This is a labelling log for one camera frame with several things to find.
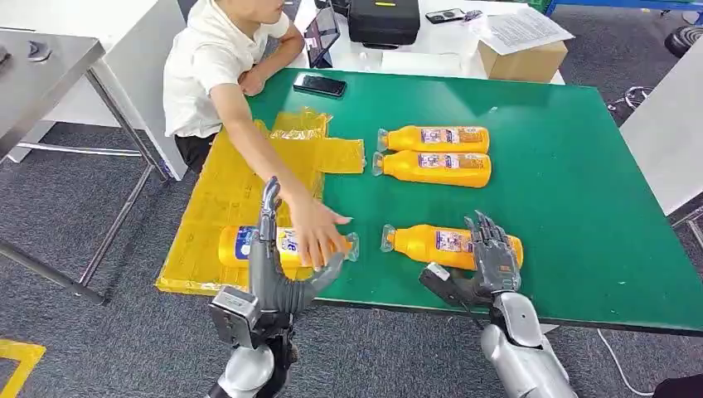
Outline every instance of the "gray carpet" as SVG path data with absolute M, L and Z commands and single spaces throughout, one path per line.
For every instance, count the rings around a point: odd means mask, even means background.
M 555 19 L 579 36 L 569 44 L 567 82 L 596 85 L 604 98 L 656 84 L 676 60 L 656 50 L 658 37 L 638 34 L 654 23 L 650 16 L 559 7 Z M 675 26 L 677 17 L 666 19 Z M 630 61 L 611 67 L 604 43 L 628 48 Z M 45 141 L 128 147 L 114 129 L 67 124 Z M 0 235 L 77 278 L 141 169 L 137 159 L 42 152 L 21 164 L 0 163 Z M 204 396 L 229 356 L 206 311 L 208 298 L 153 287 L 194 182 L 192 174 L 178 183 L 148 182 L 92 283 L 111 296 L 105 307 L 0 259 L 0 336 L 47 347 L 21 397 Z M 703 269 L 693 237 L 677 233 Z M 302 359 L 287 397 L 503 396 L 466 318 L 317 307 L 301 315 L 297 332 Z M 703 373 L 701 338 L 605 334 L 641 391 L 666 377 Z M 634 396 L 594 330 L 559 328 L 550 340 L 580 396 Z M 0 361 L 0 381 L 11 369 Z

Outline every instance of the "robotic arm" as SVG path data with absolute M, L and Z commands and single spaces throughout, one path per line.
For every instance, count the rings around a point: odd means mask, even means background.
M 509 398 L 575 398 L 566 370 L 540 330 L 535 307 L 517 292 L 520 270 L 505 231 L 477 214 L 477 224 L 464 217 L 476 263 L 473 278 L 430 263 L 420 282 L 450 305 L 467 311 L 488 306 L 490 324 L 481 333 L 481 349 Z
M 209 398 L 276 396 L 298 360 L 291 342 L 293 314 L 307 307 L 342 269 L 344 255 L 337 253 L 309 279 L 285 276 L 276 248 L 279 191 L 276 177 L 264 187 L 259 227 L 249 253 L 249 292 L 224 286 L 209 304 L 220 340 L 234 348 Z

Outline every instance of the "black phone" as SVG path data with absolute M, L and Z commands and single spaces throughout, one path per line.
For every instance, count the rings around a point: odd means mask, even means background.
M 334 80 L 327 77 L 300 73 L 293 82 L 293 89 L 306 91 L 315 94 L 325 94 L 334 97 L 341 97 L 344 94 L 347 83 L 341 80 Z
M 451 21 L 460 21 L 463 19 L 463 11 L 458 8 L 451 10 L 428 12 L 424 15 L 428 21 L 432 23 L 445 23 Z

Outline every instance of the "orange bottle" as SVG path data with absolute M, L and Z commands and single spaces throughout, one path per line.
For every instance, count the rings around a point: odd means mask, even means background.
M 226 226 L 220 233 L 218 256 L 220 262 L 230 267 L 246 267 L 249 260 L 251 237 L 254 226 Z M 356 232 L 346 236 L 349 252 L 346 260 L 356 261 L 359 258 L 359 236 Z M 293 228 L 279 227 L 276 231 L 276 247 L 281 254 L 282 263 L 298 262 L 302 264 L 298 254 L 298 240 Z
M 417 153 L 391 155 L 376 152 L 373 175 L 388 174 L 399 180 L 485 187 L 491 178 L 491 159 L 483 153 Z
M 515 251 L 518 267 L 522 267 L 522 242 L 510 235 L 508 240 Z M 397 230 L 385 225 L 381 236 L 381 251 L 391 250 L 423 263 L 434 261 L 448 267 L 476 270 L 469 230 L 428 225 Z
M 378 130 L 378 150 L 488 153 L 488 129 L 478 126 L 405 126 Z

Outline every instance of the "child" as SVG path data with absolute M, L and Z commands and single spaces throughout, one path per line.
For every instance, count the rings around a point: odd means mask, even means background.
M 280 39 L 280 46 L 262 60 L 269 36 Z M 193 171 L 201 171 L 224 124 L 232 144 L 264 181 L 278 177 L 303 260 L 319 269 L 333 251 L 347 251 L 335 225 L 351 219 L 313 198 L 254 126 L 245 99 L 261 92 L 302 49 L 303 36 L 283 13 L 283 0 L 198 0 L 166 60 L 163 108 L 166 135 L 175 136 Z

